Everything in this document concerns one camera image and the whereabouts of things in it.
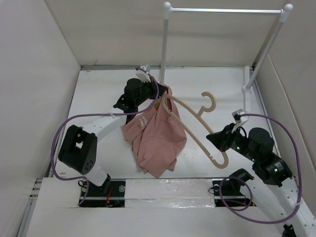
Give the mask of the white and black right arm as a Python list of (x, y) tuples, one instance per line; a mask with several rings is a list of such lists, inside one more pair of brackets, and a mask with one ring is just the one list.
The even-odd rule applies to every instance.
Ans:
[(262, 128), (253, 128), (242, 135), (240, 128), (231, 123), (220, 132), (207, 135), (218, 150), (232, 149), (253, 162), (252, 170), (270, 189), (276, 200), (256, 187), (253, 177), (239, 169), (229, 176), (228, 188), (233, 194), (248, 190), (249, 199), (269, 218), (266, 224), (275, 225), (284, 237), (314, 237), (316, 218), (302, 197), (302, 180), (294, 178), (286, 162), (273, 152), (274, 140)]

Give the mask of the pink t shirt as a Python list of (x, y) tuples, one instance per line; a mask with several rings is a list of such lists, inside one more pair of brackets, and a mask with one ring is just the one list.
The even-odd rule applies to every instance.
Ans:
[(121, 127), (137, 165), (144, 173), (156, 178), (166, 170), (174, 170), (177, 157), (187, 142), (180, 122), (171, 117), (160, 103), (161, 98), (150, 110)]

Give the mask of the beige wooden hanger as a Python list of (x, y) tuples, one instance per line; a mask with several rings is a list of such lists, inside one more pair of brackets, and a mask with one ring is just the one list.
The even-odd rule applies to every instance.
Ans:
[(198, 112), (195, 112), (193, 108), (191, 108), (188, 104), (183, 102), (182, 100), (169, 95), (169, 94), (164, 94), (161, 98), (161, 105), (163, 109), (171, 116), (177, 119), (183, 129), (189, 134), (189, 136), (194, 140), (194, 142), (201, 148), (201, 150), (205, 153), (205, 155), (209, 158), (209, 160), (212, 162), (212, 164), (218, 168), (218, 169), (224, 169), (228, 166), (229, 164), (229, 157), (226, 152), (221, 152), (221, 155), (224, 159), (223, 163), (220, 164), (218, 163), (211, 153), (207, 150), (207, 148), (203, 145), (203, 143), (194, 135), (194, 133), (182, 122), (182, 120), (172, 111), (172, 109), (169, 109), (167, 106), (167, 100), (174, 101), (178, 104), (180, 104), (183, 108), (185, 108), (191, 115), (193, 115), (200, 123), (201, 125), (208, 131), (209, 135), (214, 134), (214, 131), (211, 129), (211, 127), (206, 123), (206, 121), (202, 118), (203, 113), (210, 113), (215, 110), (217, 101), (215, 96), (211, 92), (203, 92), (202, 97), (207, 97), (211, 101), (211, 106), (206, 107), (206, 106), (201, 106)]

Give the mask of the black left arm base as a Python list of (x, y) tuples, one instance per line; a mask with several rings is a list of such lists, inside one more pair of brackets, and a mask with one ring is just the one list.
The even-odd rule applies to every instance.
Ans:
[(110, 186), (103, 194), (96, 186), (89, 183), (89, 189), (86, 189), (86, 181), (79, 180), (80, 187), (79, 206), (80, 207), (105, 207), (120, 208), (125, 207), (125, 186), (126, 180), (111, 180)]

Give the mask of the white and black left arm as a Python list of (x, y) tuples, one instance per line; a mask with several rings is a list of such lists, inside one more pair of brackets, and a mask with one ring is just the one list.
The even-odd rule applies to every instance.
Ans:
[(108, 116), (102, 116), (84, 126), (71, 125), (64, 136), (58, 160), (87, 179), (87, 184), (100, 196), (110, 191), (109, 174), (96, 166), (97, 144), (105, 136), (126, 124), (138, 113), (146, 100), (155, 100), (167, 91), (156, 82), (129, 79), (123, 95), (113, 105)]

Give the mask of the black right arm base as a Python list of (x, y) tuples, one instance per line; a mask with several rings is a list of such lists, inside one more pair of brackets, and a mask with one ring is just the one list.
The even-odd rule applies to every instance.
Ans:
[[(240, 178), (243, 181), (253, 180), (254, 177), (245, 169), (239, 169), (231, 174), (233, 177)], [(216, 207), (224, 207), (224, 203), (220, 198), (219, 186), (223, 178), (212, 180), (212, 187), (208, 189), (210, 194), (214, 195), (214, 203)], [(229, 207), (246, 207), (247, 205), (255, 206), (249, 198), (240, 192), (240, 188), (245, 187), (242, 182), (236, 179), (225, 180), (222, 184), (222, 195)]]

